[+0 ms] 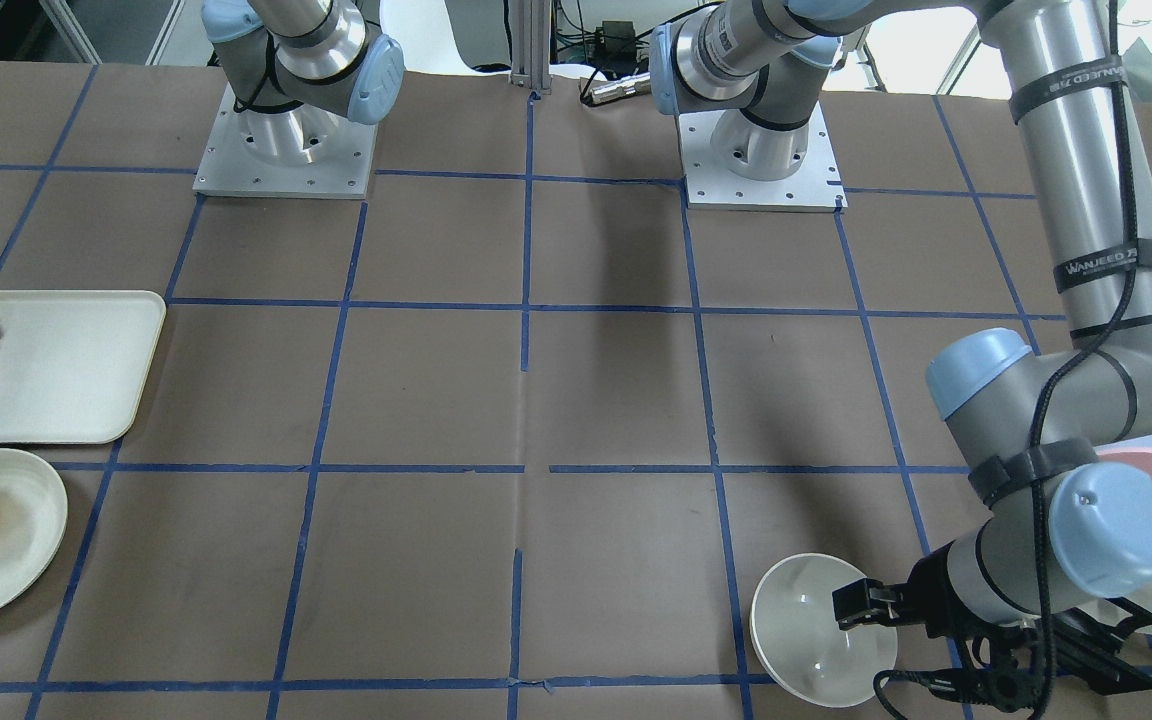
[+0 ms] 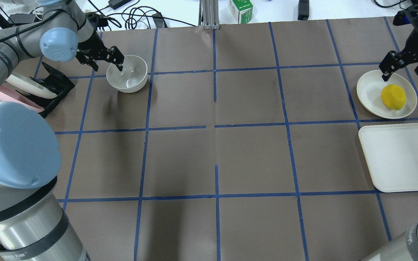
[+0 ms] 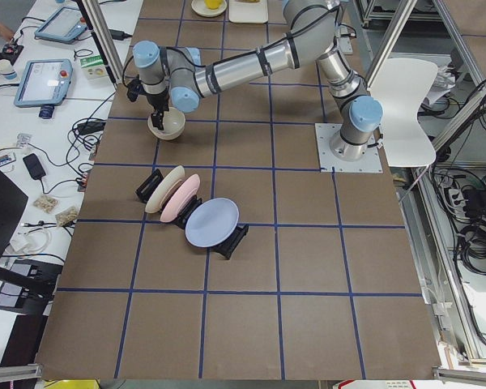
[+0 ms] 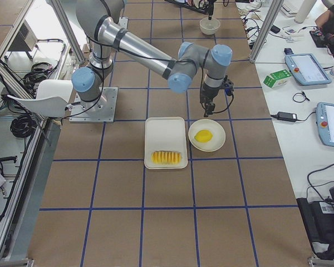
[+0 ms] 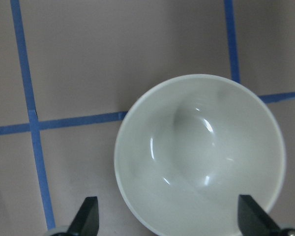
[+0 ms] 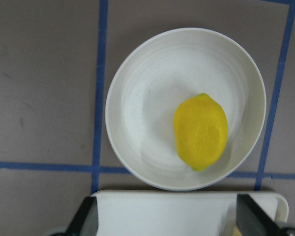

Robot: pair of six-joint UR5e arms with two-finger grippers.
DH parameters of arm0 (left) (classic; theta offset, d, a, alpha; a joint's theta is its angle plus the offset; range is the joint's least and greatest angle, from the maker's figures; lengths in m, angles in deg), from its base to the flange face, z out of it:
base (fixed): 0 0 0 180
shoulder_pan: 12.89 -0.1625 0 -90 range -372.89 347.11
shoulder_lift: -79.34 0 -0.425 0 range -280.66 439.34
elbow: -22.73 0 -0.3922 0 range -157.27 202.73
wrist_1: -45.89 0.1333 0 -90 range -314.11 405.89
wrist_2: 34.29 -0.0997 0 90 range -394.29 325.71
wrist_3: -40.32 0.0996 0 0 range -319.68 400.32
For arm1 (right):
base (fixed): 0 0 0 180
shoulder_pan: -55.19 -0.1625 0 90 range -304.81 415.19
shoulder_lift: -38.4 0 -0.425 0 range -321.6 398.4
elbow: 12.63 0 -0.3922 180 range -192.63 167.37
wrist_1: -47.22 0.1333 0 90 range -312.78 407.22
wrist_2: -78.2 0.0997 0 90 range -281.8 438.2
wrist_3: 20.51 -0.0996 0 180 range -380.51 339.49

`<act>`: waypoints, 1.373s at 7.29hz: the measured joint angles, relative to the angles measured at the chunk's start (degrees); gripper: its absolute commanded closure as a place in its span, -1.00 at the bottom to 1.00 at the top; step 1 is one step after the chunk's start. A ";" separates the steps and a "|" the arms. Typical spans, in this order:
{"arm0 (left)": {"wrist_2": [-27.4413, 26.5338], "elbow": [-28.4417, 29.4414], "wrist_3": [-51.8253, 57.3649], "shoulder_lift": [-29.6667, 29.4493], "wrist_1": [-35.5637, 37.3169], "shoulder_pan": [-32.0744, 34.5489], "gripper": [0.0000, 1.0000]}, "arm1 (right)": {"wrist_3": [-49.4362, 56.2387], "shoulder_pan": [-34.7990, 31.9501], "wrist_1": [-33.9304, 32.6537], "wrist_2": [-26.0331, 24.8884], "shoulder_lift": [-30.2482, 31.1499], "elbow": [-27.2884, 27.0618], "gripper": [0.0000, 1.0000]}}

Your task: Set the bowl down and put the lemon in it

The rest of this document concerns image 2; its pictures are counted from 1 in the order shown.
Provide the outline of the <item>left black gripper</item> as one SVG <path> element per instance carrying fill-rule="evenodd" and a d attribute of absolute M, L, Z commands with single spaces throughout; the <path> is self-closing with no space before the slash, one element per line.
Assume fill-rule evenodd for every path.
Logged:
<path fill-rule="evenodd" d="M 90 66 L 95 72 L 99 69 L 95 61 L 106 61 L 114 64 L 119 71 L 123 71 L 123 53 L 117 46 L 107 48 L 96 32 L 86 41 L 78 43 L 76 59 L 80 64 Z"/>

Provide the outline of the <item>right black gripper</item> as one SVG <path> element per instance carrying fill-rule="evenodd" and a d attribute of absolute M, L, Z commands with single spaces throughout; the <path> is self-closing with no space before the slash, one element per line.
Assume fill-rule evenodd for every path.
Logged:
<path fill-rule="evenodd" d="M 406 62 L 418 62 L 418 31 L 411 32 L 402 52 L 389 51 L 385 55 L 378 66 L 383 81 L 388 82 L 393 73 L 404 69 L 407 66 Z M 415 73 L 418 76 L 418 64 Z"/>

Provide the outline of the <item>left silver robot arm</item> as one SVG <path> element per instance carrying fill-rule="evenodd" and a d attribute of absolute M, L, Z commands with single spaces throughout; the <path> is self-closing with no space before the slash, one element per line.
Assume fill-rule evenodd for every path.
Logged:
<path fill-rule="evenodd" d="M 74 0 L 40 0 L 37 23 L 0 30 L 0 87 L 21 61 L 74 57 L 98 70 L 122 70 L 123 54 L 106 48 Z M 89 261 L 91 258 L 53 195 L 60 170 L 57 138 L 38 112 L 0 102 L 0 256 L 5 261 Z"/>

